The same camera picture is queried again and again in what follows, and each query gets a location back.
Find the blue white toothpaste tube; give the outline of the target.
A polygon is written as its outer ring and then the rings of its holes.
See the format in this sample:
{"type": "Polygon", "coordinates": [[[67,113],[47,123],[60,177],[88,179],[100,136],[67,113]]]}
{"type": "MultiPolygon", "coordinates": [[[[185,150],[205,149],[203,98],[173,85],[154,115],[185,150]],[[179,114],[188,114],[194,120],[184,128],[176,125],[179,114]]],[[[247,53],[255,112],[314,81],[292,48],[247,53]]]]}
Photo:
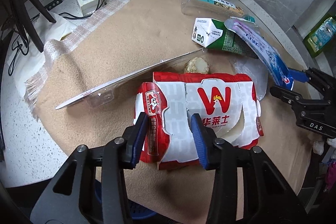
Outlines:
{"type": "Polygon", "coordinates": [[[292,90],[294,78],[280,54],[260,33],[260,28],[254,22],[243,18],[230,17],[224,22],[225,27],[240,37],[266,66],[276,85],[292,90]]]}

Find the clear plastic bag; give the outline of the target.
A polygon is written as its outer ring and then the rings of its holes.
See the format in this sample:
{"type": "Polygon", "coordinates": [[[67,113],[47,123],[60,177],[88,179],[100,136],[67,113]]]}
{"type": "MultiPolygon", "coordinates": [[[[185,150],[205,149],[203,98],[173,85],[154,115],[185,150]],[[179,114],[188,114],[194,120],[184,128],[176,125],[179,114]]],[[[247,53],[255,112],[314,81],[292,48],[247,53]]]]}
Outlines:
{"type": "Polygon", "coordinates": [[[256,97],[262,100],[267,91],[268,71],[266,66],[259,60],[250,57],[236,56],[230,59],[230,63],[235,73],[248,75],[254,82],[256,97]]]}

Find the clear plastic blister strip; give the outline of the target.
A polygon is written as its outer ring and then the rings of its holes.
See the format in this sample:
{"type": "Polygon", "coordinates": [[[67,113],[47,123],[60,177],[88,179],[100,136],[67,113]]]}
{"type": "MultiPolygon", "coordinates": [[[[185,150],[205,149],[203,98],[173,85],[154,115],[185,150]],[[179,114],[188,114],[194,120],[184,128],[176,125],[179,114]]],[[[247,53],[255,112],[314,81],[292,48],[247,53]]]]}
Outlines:
{"type": "Polygon", "coordinates": [[[185,63],[187,63],[189,59],[194,57],[201,57],[203,53],[206,53],[206,49],[200,48],[198,50],[187,52],[171,59],[161,60],[159,63],[139,69],[135,72],[118,77],[104,84],[91,88],[83,93],[80,93],[56,106],[55,110],[70,107],[81,101],[86,101],[90,107],[99,107],[114,100],[117,96],[117,89],[122,87],[124,84],[128,84],[135,80],[140,80],[141,82],[147,81],[147,79],[152,78],[154,71],[163,71],[164,69],[171,68],[175,65],[182,64],[184,67],[185,63]]]}

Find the green white milk carton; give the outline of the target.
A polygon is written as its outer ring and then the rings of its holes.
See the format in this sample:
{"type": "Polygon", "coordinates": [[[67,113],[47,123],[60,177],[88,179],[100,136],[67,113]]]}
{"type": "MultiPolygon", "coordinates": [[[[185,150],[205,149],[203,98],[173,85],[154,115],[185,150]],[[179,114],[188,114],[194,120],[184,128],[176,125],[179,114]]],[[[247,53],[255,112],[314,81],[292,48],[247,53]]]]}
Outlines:
{"type": "Polygon", "coordinates": [[[211,18],[195,18],[193,42],[200,46],[217,51],[225,51],[258,59],[258,56],[237,34],[226,28],[220,20],[211,18]]]}

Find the clear plastic bottle teal cap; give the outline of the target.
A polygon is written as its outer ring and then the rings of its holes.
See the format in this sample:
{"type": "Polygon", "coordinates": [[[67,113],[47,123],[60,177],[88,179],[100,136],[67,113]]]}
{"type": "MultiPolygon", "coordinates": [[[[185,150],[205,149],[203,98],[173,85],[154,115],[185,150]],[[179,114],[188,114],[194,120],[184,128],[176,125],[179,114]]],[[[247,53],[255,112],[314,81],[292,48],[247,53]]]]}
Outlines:
{"type": "Polygon", "coordinates": [[[245,13],[240,6],[226,0],[182,0],[181,12],[196,18],[214,18],[222,22],[232,16],[255,22],[255,18],[245,13]]]}

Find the blue trash basket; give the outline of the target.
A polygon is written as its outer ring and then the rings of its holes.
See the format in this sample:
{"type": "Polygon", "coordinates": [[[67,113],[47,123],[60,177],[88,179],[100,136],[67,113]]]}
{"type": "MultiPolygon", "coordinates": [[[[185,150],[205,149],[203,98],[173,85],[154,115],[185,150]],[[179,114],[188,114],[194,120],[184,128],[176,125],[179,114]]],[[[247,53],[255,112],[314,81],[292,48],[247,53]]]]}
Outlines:
{"type": "MultiPolygon", "coordinates": [[[[94,181],[94,191],[95,191],[95,197],[96,200],[100,205],[102,205],[102,187],[101,187],[101,182],[98,180],[94,181]]],[[[128,200],[128,205],[129,205],[129,210],[130,210],[130,215],[132,220],[144,220],[148,219],[150,217],[153,217],[156,215],[156,212],[140,205],[137,204],[136,202],[133,202],[131,200],[128,200]]]]}

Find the green dish soap bottle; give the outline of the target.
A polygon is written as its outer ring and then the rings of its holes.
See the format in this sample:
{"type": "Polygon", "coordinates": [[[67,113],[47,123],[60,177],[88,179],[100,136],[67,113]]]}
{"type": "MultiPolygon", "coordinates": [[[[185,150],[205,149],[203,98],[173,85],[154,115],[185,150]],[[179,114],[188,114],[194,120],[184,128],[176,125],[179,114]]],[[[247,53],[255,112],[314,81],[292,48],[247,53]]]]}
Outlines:
{"type": "Polygon", "coordinates": [[[303,44],[312,58],[317,57],[335,38],[335,15],[326,14],[305,36],[303,44]]]}

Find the tan towel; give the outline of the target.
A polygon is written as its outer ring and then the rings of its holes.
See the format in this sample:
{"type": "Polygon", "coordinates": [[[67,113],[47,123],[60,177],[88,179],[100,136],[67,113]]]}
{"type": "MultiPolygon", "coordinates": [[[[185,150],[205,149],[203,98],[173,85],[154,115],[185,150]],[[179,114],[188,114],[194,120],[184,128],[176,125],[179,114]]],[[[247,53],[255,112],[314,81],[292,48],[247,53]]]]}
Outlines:
{"type": "Polygon", "coordinates": [[[205,223],[215,173],[199,163],[190,121],[246,151],[259,145],[295,193],[305,179],[311,146],[296,126],[290,106],[266,94],[256,97],[254,82],[234,73],[229,54],[210,51],[209,74],[184,73],[182,64],[154,71],[147,81],[117,89],[99,107],[62,102],[139,69],[200,49],[191,35],[194,16],[181,12],[181,0],[130,0],[84,39],[54,61],[35,110],[52,139],[67,154],[78,145],[100,147],[122,135],[145,112],[149,125],[135,169],[125,171],[127,196],[180,223],[205,223]]]}

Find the plaid checkered cloth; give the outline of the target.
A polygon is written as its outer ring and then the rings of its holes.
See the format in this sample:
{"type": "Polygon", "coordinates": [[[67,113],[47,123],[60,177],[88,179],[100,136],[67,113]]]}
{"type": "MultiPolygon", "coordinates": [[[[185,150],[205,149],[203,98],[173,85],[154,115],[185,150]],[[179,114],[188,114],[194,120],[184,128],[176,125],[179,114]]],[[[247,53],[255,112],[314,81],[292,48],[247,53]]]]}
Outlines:
{"type": "Polygon", "coordinates": [[[45,85],[54,61],[61,55],[74,51],[88,35],[94,32],[110,16],[122,9],[129,1],[109,0],[107,5],[96,12],[96,15],[84,20],[64,40],[52,39],[47,42],[47,50],[40,54],[38,65],[33,69],[33,75],[25,81],[24,100],[35,119],[38,119],[37,111],[35,110],[38,95],[45,85]]]}

